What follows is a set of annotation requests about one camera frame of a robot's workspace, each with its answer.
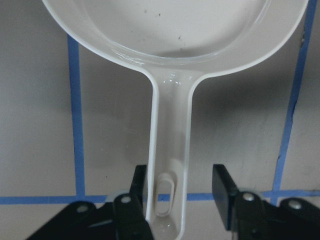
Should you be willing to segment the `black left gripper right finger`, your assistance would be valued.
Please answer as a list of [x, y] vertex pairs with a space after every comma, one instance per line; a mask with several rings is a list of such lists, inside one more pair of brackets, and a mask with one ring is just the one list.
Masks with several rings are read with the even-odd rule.
[[241, 191], [223, 164], [212, 166], [212, 195], [226, 231], [234, 240], [318, 240], [320, 209], [302, 198], [274, 206]]

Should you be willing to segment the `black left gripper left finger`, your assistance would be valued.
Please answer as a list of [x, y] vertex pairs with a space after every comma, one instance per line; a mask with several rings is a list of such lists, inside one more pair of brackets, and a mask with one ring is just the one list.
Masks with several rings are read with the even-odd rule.
[[147, 166], [137, 165], [130, 190], [97, 208], [89, 201], [67, 205], [29, 236], [30, 240], [151, 240], [143, 209]]

